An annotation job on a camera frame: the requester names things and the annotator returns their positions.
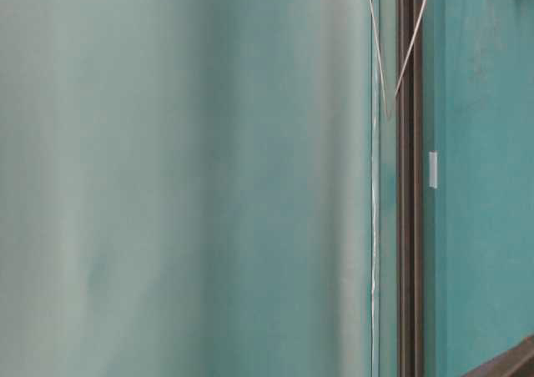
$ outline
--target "dark metal frame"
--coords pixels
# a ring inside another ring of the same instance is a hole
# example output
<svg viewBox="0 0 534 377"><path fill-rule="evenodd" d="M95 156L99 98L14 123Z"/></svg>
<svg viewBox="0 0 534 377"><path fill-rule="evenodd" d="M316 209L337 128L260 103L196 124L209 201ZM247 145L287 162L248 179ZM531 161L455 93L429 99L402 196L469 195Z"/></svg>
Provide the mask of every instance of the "dark metal frame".
<svg viewBox="0 0 534 377"><path fill-rule="evenodd" d="M397 0L397 64L401 69L421 0ZM422 39L416 39L397 97L397 273L400 377L422 377Z"/></svg>

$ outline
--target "teal wall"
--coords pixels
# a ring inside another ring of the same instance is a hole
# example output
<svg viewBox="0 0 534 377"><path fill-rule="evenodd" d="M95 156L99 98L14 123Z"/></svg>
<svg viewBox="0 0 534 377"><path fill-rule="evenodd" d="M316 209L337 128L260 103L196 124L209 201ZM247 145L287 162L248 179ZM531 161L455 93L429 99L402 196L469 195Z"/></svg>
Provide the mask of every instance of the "teal wall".
<svg viewBox="0 0 534 377"><path fill-rule="evenodd" d="M0 374L370 375L366 0L0 0Z"/></svg>
<svg viewBox="0 0 534 377"><path fill-rule="evenodd" d="M534 0L432 0L424 39L427 370L457 376L534 332Z"/></svg>

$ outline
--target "green curtain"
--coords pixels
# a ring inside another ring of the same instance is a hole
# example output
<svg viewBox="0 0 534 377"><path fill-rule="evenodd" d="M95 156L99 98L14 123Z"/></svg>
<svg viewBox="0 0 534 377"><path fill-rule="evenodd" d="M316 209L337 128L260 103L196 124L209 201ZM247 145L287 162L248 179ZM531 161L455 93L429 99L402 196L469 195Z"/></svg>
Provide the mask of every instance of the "green curtain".
<svg viewBox="0 0 534 377"><path fill-rule="evenodd" d="M0 0L0 374L370 375L366 0Z"/></svg>

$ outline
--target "white string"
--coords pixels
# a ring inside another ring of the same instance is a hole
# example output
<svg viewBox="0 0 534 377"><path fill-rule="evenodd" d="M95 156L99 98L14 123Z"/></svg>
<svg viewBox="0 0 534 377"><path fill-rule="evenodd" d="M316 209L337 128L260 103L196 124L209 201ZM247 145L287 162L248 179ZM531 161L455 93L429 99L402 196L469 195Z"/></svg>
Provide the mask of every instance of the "white string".
<svg viewBox="0 0 534 377"><path fill-rule="evenodd" d="M390 113L388 111L387 100L385 98L385 79L384 79L384 69L382 67L382 54L380 52L380 39L378 38L378 27L376 23L375 9L373 8L373 0L369 0L369 8L370 8L370 17L373 22L373 35L375 36L376 54L378 57L378 67L380 69L380 87L382 88L382 99L384 100L385 115L387 118L389 118Z"/></svg>
<svg viewBox="0 0 534 377"><path fill-rule="evenodd" d="M397 82L397 86L395 88L395 96L399 93L399 89L401 88L402 84L402 78L404 77L404 72L406 71L406 66L408 65L408 60L410 59L411 52L414 48L414 43L416 42L417 33L419 32L419 27L421 26L421 20L423 18L423 13L425 12L426 8L426 2L428 0L423 0L423 3L421 4L421 10L419 11L419 16L417 17L417 23L416 23L416 29L414 29L414 33L411 37L410 46L408 47L408 51L406 53L406 57L404 59L404 63L402 64L402 69L400 71L399 75L399 81Z"/></svg>

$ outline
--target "white label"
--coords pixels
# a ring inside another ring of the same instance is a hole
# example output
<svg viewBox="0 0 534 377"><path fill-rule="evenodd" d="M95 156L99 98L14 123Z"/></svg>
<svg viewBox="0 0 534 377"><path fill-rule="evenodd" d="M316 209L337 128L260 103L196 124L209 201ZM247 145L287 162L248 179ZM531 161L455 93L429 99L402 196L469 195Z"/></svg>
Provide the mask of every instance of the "white label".
<svg viewBox="0 0 534 377"><path fill-rule="evenodd" d="M431 188L437 189L437 152L428 153L428 184Z"/></svg>

